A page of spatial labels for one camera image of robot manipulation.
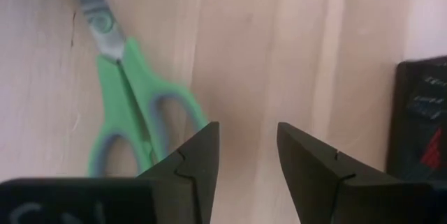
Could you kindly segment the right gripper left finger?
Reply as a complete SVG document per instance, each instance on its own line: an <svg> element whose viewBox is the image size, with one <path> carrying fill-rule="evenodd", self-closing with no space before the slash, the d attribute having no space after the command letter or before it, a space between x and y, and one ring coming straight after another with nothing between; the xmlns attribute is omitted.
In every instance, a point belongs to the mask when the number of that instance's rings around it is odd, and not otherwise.
<svg viewBox="0 0 447 224"><path fill-rule="evenodd" d="M212 121L138 177L151 189L150 223L209 224L219 172L219 123Z"/></svg>

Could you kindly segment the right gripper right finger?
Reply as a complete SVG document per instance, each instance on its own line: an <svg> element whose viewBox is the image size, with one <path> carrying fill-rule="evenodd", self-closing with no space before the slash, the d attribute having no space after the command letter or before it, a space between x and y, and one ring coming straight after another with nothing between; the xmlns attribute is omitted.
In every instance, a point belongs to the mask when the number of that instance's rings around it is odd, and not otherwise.
<svg viewBox="0 0 447 224"><path fill-rule="evenodd" d="M373 184L390 181L389 175L286 122L277 125L277 149L301 223L330 223L343 181L358 179Z"/></svg>

